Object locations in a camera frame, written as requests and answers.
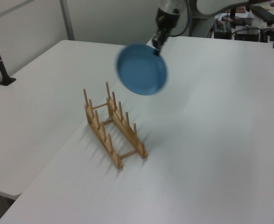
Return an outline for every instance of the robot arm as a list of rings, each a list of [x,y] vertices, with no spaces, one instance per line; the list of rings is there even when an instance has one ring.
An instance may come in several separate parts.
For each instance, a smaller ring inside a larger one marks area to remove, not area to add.
[[[159,8],[156,15],[157,32],[152,39],[155,54],[159,55],[163,44],[170,36],[171,30],[176,27],[180,14],[187,5],[196,15],[212,16],[223,10],[251,5],[268,0],[159,0]]]

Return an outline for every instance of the black cable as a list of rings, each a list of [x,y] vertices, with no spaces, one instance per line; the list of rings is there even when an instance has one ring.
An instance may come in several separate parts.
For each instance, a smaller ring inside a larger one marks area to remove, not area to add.
[[[190,21],[190,9],[189,9],[189,4],[188,4],[188,0],[185,0],[185,4],[186,4],[186,7],[187,7],[187,13],[188,13],[188,21],[187,21],[187,24],[184,28],[184,30],[177,34],[177,35],[170,35],[170,37],[178,37],[178,36],[181,36],[185,33],[185,31],[187,31],[188,27],[189,27],[189,21]]]
[[[241,32],[241,31],[245,31],[245,30],[250,30],[250,29],[258,29],[259,31],[261,31],[260,28],[244,28],[244,29],[239,29],[239,30],[233,32],[232,35],[235,34],[235,33],[238,33],[238,32]]]

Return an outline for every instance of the wooden peg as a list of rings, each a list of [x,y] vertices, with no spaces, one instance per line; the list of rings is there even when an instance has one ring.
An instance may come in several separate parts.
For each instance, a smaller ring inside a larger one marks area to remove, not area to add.
[[[117,110],[117,106],[116,106],[116,98],[115,98],[115,93],[112,92],[112,96],[113,96],[113,102],[114,102],[114,111]]]
[[[98,109],[98,108],[103,107],[103,106],[107,106],[107,103],[95,106],[93,109]]]
[[[119,111],[120,111],[120,120],[123,121],[123,113],[122,113],[122,106],[121,106],[121,102],[119,101]]]
[[[106,140],[107,140],[107,135],[106,135],[106,133],[105,133],[105,125],[104,125],[103,122],[101,122],[100,125],[101,125],[101,129],[103,130],[104,141],[106,141]]]
[[[127,121],[128,127],[129,127],[130,125],[129,125],[128,112],[126,112],[126,121]]]
[[[121,159],[119,154],[117,154],[117,167],[120,167],[120,164],[121,164]]]
[[[83,91],[84,91],[86,106],[88,107],[88,98],[87,98],[87,94],[86,94],[86,89],[83,89]]]
[[[112,139],[111,139],[111,134],[108,133],[108,140],[109,140],[109,145],[110,145],[110,148],[111,148],[111,154],[113,154],[113,144],[112,144]]]
[[[138,140],[138,136],[137,136],[137,126],[136,126],[136,123],[134,123],[134,125],[133,125],[133,132],[134,132],[134,140],[135,140],[135,142],[137,142],[137,140]]]
[[[109,113],[109,117],[112,118],[113,116],[113,110],[111,109],[111,106],[109,104],[109,98],[107,97],[107,105],[108,105],[108,113]]]
[[[91,118],[89,117],[89,114],[87,112],[87,106],[85,105],[85,112],[86,112],[86,117],[87,117],[87,121],[88,121],[88,124],[91,124],[92,123],[92,120]]]
[[[106,86],[106,88],[107,88],[108,98],[110,99],[111,96],[110,96],[110,89],[109,89],[109,84],[108,84],[108,82],[105,83],[105,86]]]
[[[142,143],[142,154],[145,155],[146,154],[146,151],[145,151],[145,145],[144,143]]]
[[[99,118],[98,118],[98,111],[95,110],[95,119],[96,119],[96,124],[98,126],[98,130],[100,129],[100,123],[99,123]]]
[[[89,99],[89,106],[90,106],[90,108],[91,108],[91,112],[92,112],[92,119],[94,118],[94,112],[93,112],[93,106],[92,106],[92,100],[91,99]]]

